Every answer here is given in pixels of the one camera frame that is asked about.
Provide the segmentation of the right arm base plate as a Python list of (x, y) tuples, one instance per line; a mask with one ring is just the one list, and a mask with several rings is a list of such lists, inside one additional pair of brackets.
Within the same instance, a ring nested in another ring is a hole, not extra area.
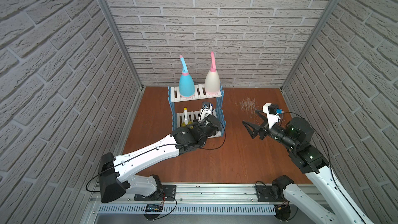
[(278, 189), (273, 185), (255, 185), (256, 196), (259, 202), (279, 202)]

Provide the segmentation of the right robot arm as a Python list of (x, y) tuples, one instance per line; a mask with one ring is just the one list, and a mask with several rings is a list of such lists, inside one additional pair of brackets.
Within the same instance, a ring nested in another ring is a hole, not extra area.
[(371, 219), (361, 210), (338, 181), (329, 158), (310, 144), (315, 129), (300, 115), (292, 118), (285, 127), (281, 110), (269, 110), (265, 104), (256, 114), (263, 119), (261, 125), (243, 121), (243, 125), (254, 139), (267, 136), (282, 144), (292, 162), (313, 183), (326, 200), (330, 210), (313, 200), (291, 178), (283, 175), (272, 182), (272, 196), (295, 205), (316, 224), (370, 224)]

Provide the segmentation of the yellow transparent spray bottle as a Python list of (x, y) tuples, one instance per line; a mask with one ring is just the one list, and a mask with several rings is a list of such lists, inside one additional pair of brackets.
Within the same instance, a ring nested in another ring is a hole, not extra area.
[(189, 125), (191, 122), (189, 120), (189, 116), (188, 116), (188, 111), (187, 108), (184, 108), (184, 113), (183, 113), (183, 121), (181, 122), (181, 126), (185, 127), (187, 125)]

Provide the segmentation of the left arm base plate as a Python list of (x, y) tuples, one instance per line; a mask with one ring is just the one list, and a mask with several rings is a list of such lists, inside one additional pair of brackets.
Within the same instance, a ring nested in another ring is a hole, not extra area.
[(145, 197), (143, 195), (135, 195), (134, 201), (162, 201), (165, 198), (166, 202), (174, 202), (176, 196), (177, 185), (166, 184), (162, 185), (162, 190), (156, 190), (152, 195)]

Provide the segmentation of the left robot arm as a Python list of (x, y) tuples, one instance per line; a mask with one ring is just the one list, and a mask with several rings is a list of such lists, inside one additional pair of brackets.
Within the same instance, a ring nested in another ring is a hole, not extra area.
[(208, 115), (202, 121), (179, 127), (158, 142), (135, 152), (118, 156), (111, 152), (102, 155), (98, 167), (101, 202), (110, 203), (125, 194), (149, 200), (162, 198), (164, 188), (159, 177), (139, 176), (138, 173), (164, 160), (203, 149), (207, 139), (223, 129), (217, 117)]

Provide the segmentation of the blue pink spray bottle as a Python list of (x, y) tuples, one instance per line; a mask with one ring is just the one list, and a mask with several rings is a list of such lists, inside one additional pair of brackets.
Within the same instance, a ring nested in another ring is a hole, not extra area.
[(195, 94), (195, 84), (191, 75), (189, 74), (183, 56), (180, 56), (180, 61), (182, 64), (182, 74), (179, 80), (179, 92), (181, 97), (189, 98)]

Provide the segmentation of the white pink spray bottle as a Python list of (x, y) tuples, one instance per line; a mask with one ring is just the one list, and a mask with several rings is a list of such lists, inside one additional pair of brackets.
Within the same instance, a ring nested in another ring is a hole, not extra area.
[(220, 77), (216, 68), (216, 60), (214, 52), (210, 53), (211, 66), (205, 78), (205, 91), (208, 94), (216, 94), (220, 90)]

